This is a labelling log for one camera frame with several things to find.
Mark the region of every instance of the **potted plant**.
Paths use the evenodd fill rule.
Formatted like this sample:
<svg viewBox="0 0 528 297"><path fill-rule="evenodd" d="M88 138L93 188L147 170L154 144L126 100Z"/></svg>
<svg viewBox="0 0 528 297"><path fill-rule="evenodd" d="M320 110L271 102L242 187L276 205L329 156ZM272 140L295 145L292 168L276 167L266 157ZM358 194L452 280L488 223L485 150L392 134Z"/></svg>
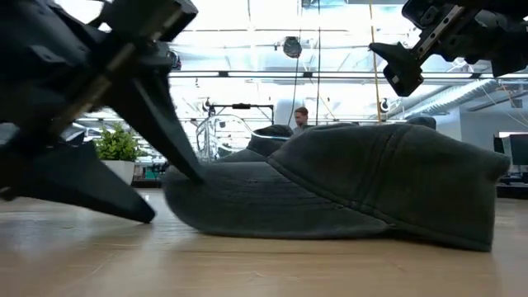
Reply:
<svg viewBox="0 0 528 297"><path fill-rule="evenodd" d="M118 177L127 184L134 178L135 160L139 156L138 142L134 132L126 131L123 125L115 123L114 132L103 128L101 138L95 139L97 154Z"/></svg>

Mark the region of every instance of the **green plant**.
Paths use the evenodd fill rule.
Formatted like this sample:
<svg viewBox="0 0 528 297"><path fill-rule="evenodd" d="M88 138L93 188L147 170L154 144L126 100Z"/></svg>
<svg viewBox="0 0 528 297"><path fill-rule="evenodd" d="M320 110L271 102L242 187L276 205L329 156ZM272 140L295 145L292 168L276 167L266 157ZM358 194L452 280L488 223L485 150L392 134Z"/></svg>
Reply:
<svg viewBox="0 0 528 297"><path fill-rule="evenodd" d="M139 156L134 133L125 131L120 123L113 124L112 129L114 133L103 128L101 138L94 141L99 159L134 162Z"/></svg>
<svg viewBox="0 0 528 297"><path fill-rule="evenodd" d="M141 149L138 149L138 157L148 157L148 153L141 150Z"/></svg>

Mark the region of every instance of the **white planter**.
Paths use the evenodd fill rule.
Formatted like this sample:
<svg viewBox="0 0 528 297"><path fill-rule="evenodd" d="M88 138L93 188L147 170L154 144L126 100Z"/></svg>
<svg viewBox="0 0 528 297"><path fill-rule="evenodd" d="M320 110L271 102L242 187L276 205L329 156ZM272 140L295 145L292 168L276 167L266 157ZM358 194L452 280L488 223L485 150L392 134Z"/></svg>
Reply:
<svg viewBox="0 0 528 297"><path fill-rule="evenodd" d="M127 185L132 184L132 179L134 179L134 162L106 160L102 162L105 163L118 177L125 181Z"/></svg>

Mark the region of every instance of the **wall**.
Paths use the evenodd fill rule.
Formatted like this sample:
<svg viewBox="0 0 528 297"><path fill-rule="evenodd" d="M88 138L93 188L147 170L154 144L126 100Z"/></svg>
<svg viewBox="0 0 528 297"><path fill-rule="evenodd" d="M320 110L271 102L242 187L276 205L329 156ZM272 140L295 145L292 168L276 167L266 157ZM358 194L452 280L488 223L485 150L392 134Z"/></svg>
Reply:
<svg viewBox="0 0 528 297"><path fill-rule="evenodd" d="M498 132L528 132L528 115L523 119L515 111L502 113L460 113L462 141L493 150L493 136Z"/></svg>
<svg viewBox="0 0 528 297"><path fill-rule="evenodd" d="M460 127L460 109L457 107L450 110L448 115L435 116L436 130L452 139L462 140Z"/></svg>

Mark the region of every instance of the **cable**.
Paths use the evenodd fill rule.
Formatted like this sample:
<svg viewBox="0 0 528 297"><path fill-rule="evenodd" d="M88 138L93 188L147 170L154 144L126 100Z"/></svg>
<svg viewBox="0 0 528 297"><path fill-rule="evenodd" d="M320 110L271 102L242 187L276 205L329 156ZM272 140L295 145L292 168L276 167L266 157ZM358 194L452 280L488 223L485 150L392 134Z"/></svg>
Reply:
<svg viewBox="0 0 528 297"><path fill-rule="evenodd" d="M246 5L247 6L247 18L249 19L249 23L251 24L251 26L253 26L253 22L251 19L251 1L247 0L246 4L247 4Z"/></svg>
<svg viewBox="0 0 528 297"><path fill-rule="evenodd" d="M302 6L302 2L299 2L301 3L300 4L300 14L299 14L299 19L300 19L300 26L299 26L299 46L301 46L302 48L302 45L300 44L300 35L301 35L301 32L303 30L303 6ZM294 116L294 110L295 110L295 95L297 93L297 77L298 77L298 74L299 74L299 59L300 59L300 55L297 57L297 62L295 63L295 80L294 80L294 98L291 102L291 112L290 112L290 117L288 118L288 125L291 124L291 117Z"/></svg>
<svg viewBox="0 0 528 297"><path fill-rule="evenodd" d="M504 90L504 92L506 92L507 96L508 96L508 99L510 100L511 102L511 106L515 106L515 102L513 101L513 98L512 98L512 95L510 95L510 92L506 89L506 87L504 87L503 84L501 84L501 87L502 89ZM528 119L526 119L523 115L522 115L522 112L517 110L517 113L519 114L519 116L526 122L528 123Z"/></svg>
<svg viewBox="0 0 528 297"><path fill-rule="evenodd" d="M374 0L370 0L369 4L369 12L370 12L370 37L372 43L375 43L374 38L374 13L373 13L373 4ZM381 111L380 111L380 85L379 85L379 79L378 79L378 61L376 57L376 53L372 52L372 59L374 60L374 81L376 86L376 110L378 111L378 122L381 122Z"/></svg>
<svg viewBox="0 0 528 297"><path fill-rule="evenodd" d="M312 78L308 78L308 80L310 81L310 83L312 84L312 86L317 86L317 84L314 83L314 81L312 80ZM328 105L324 102L324 99L322 99L321 94L319 94L318 101L319 101L319 100L323 103L324 107L327 109L328 114L329 114L334 120L337 120L337 117L332 113L332 111L330 110L330 108L328 107Z"/></svg>
<svg viewBox="0 0 528 297"><path fill-rule="evenodd" d="M319 40L318 40L318 67L317 67L317 103L315 104L315 125L319 123L319 91L321 87L321 0L317 0L317 14L319 19Z"/></svg>
<svg viewBox="0 0 528 297"><path fill-rule="evenodd" d="M486 90L483 88L483 87L480 87L482 89L482 91L484 92L484 94L486 94L486 96L489 98L489 100L491 102L493 102L493 104L497 105L497 103L492 99L491 96L489 96L488 92L486 92ZM521 122L520 120L516 119L514 116L510 115L507 111L503 111L506 116L509 116L511 117L512 120L516 121L517 123L521 124L522 126L528 128L528 125L526 125L525 123Z"/></svg>

